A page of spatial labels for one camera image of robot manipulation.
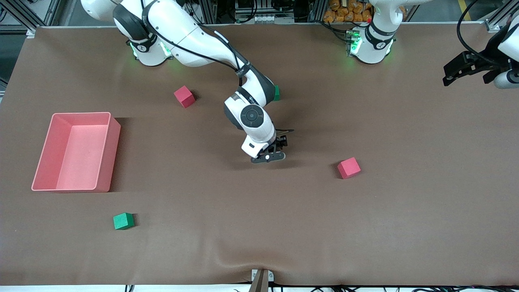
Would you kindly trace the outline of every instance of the yellow tape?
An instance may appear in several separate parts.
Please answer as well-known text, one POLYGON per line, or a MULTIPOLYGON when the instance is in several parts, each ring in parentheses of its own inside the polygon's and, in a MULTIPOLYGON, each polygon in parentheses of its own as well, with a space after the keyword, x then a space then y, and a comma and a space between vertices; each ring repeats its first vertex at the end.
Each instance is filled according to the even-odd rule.
MULTIPOLYGON (((465 3, 465 0, 458 0, 458 3, 459 3, 459 8, 461 8, 461 13, 463 13, 463 11, 465 11, 465 9, 467 8, 467 4, 465 3)), ((470 18, 470 14, 468 12, 463 19, 465 19, 465 21, 472 20, 470 18)))

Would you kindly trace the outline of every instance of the pink plastic container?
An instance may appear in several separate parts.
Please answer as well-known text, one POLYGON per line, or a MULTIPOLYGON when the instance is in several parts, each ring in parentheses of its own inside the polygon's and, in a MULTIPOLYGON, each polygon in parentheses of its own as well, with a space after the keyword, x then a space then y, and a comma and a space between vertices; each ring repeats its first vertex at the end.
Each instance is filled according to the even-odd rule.
POLYGON ((120 130, 110 113, 52 115, 32 190, 107 192, 120 130))

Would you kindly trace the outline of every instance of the green cube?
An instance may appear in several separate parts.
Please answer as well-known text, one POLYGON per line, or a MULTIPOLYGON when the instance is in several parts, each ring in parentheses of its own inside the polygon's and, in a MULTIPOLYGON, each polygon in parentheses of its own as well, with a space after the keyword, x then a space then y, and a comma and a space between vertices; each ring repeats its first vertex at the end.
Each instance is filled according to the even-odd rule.
POLYGON ((274 95, 274 101, 278 101, 279 100, 279 86, 275 86, 276 87, 276 94, 274 95))
POLYGON ((114 216, 114 228, 116 230, 124 230, 135 226, 133 216, 130 213, 122 213, 114 216))

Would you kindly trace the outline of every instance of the brown table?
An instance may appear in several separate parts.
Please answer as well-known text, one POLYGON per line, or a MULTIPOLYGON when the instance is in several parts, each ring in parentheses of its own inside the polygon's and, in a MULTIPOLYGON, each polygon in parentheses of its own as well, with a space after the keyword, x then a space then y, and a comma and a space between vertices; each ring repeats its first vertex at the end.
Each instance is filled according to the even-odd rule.
MULTIPOLYGON (((290 285, 519 284, 519 95, 443 87, 454 25, 403 25, 381 64, 319 25, 218 29, 281 88, 287 159, 252 165, 219 64, 148 68, 115 29, 39 29, 0 112, 0 283, 204 284, 273 270, 290 285), (183 109, 181 87, 199 100, 183 109), (112 190, 31 191, 55 112, 122 125, 112 190), (338 179, 355 156, 362 173, 338 179), (112 217, 138 226, 115 231, 112 217)), ((481 49, 491 36, 464 25, 481 49)))

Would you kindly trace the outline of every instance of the pink bin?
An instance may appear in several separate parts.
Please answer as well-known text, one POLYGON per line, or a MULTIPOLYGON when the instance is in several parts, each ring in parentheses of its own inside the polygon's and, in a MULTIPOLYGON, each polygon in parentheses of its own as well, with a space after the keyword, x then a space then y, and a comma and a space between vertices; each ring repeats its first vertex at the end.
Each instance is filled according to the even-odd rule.
POLYGON ((107 192, 120 130, 110 113, 52 115, 32 190, 107 192))

